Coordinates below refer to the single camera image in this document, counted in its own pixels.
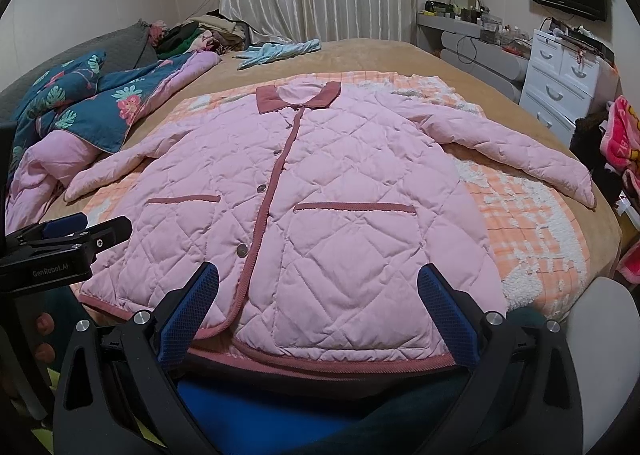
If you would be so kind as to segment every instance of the brown bedspread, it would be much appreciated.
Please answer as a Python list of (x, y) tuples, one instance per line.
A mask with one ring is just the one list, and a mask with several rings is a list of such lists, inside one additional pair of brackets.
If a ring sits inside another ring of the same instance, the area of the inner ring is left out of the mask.
[[(239, 61), (233, 54), (223, 56), (213, 67), (191, 85), (182, 89), (158, 111), (149, 115), (133, 129), (125, 148), (140, 142), (184, 99), (219, 92), (296, 74), (311, 72), (348, 72), (350, 70), (377, 70), (398, 72), (405, 76), (439, 76), (468, 102), (482, 106), (490, 119), (525, 133), (540, 143), (571, 154), (542, 123), (527, 114), (517, 104), (505, 98), (491, 86), (456, 69), (441, 59), (408, 43), (382, 40), (353, 39), (322, 44), (322, 50), (276, 63), (236, 70)], [(588, 210), (573, 199), (562, 196), (576, 216), (589, 248), (591, 275), (610, 276), (617, 264), (622, 233), (613, 211), (594, 187), (598, 207)], [(82, 211), (91, 195), (65, 204), (60, 197), (45, 215), (45, 220)]]

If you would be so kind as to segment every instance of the jacket sleeve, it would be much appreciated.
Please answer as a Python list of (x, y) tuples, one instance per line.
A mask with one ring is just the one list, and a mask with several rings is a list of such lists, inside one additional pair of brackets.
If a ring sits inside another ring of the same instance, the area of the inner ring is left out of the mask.
[(588, 208), (596, 207), (591, 176), (584, 164), (533, 138), (475, 114), (404, 98), (395, 112), (414, 121), (439, 144), (457, 143), (545, 181)]
[(158, 159), (167, 153), (191, 131), (199, 128), (202, 117), (190, 117), (159, 128), (137, 145), (108, 156), (93, 167), (81, 171), (69, 184), (64, 194), (65, 202), (72, 202), (82, 195), (124, 177), (135, 170), (145, 159)]

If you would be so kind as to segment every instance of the silver bolt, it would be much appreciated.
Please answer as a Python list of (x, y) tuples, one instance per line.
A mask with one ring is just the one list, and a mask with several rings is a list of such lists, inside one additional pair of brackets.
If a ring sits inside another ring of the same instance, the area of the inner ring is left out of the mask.
[(151, 319), (151, 314), (149, 311), (141, 310), (140, 312), (136, 312), (136, 315), (133, 316), (133, 321), (138, 325), (144, 325)]
[(91, 323), (89, 323), (89, 320), (80, 320), (78, 323), (76, 323), (76, 330), (78, 332), (84, 332), (89, 328), (90, 324)]
[(554, 320), (549, 320), (548, 322), (546, 322), (546, 329), (549, 332), (559, 332), (560, 331), (560, 324), (557, 321)]
[(504, 321), (504, 318), (502, 317), (502, 315), (500, 313), (497, 312), (488, 312), (486, 314), (486, 320), (491, 324), (491, 325), (502, 325), (502, 322)]

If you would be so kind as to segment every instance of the blue gripper pad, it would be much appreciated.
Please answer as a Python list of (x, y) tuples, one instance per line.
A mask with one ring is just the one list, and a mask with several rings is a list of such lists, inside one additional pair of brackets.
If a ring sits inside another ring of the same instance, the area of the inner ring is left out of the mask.
[(212, 263), (204, 264), (187, 283), (187, 294), (182, 297), (172, 316), (160, 331), (158, 362), (163, 370), (176, 367), (184, 359), (191, 340), (218, 294), (218, 270)]
[(478, 333), (429, 265), (418, 273), (418, 295), (456, 364), (475, 368), (480, 361)]
[(84, 213), (63, 216), (57, 220), (47, 222), (42, 230), (44, 239), (60, 239), (86, 229), (87, 219)]

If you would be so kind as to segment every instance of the pink quilted jacket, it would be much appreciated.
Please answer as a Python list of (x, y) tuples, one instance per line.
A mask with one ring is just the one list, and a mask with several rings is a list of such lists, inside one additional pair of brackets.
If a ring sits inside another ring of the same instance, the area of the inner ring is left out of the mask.
[(74, 178), (67, 200), (156, 159), (111, 215), (130, 218), (130, 240), (98, 255), (81, 300), (129, 317), (207, 260), (220, 290), (196, 338), (223, 334), (231, 364), (451, 365), (417, 294), (421, 266), (485, 311), (506, 301), (482, 217), (440, 147), (450, 142), (595, 204), (583, 165), (477, 115), (357, 85), (262, 86)]

